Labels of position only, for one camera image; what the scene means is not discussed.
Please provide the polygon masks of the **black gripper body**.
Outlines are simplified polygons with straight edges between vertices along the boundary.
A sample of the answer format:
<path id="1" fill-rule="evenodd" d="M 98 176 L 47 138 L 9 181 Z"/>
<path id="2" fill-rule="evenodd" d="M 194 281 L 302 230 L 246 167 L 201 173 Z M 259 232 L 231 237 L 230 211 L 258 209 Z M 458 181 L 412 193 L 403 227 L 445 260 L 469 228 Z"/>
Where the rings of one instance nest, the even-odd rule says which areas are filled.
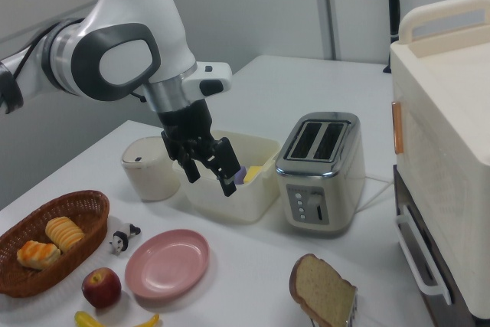
<path id="1" fill-rule="evenodd" d="M 190 159 L 200 162 L 208 159 L 212 118 L 205 100 L 198 100 L 183 109 L 157 113 L 162 124 L 162 138 L 168 155 L 173 160 Z"/>

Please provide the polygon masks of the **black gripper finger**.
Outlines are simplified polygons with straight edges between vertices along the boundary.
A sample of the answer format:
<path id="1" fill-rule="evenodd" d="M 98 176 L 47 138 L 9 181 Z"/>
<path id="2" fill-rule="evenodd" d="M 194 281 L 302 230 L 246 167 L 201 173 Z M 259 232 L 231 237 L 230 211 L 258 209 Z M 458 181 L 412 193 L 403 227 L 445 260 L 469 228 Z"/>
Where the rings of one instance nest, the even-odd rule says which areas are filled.
<path id="1" fill-rule="evenodd" d="M 184 169 L 190 183 L 195 183 L 200 177 L 200 172 L 195 163 L 195 151 L 181 147 L 178 151 L 178 164 Z"/>
<path id="2" fill-rule="evenodd" d="M 237 190 L 234 177 L 240 170 L 240 163 L 227 137 L 210 144 L 205 164 L 220 182 L 224 196 L 230 197 Z"/>

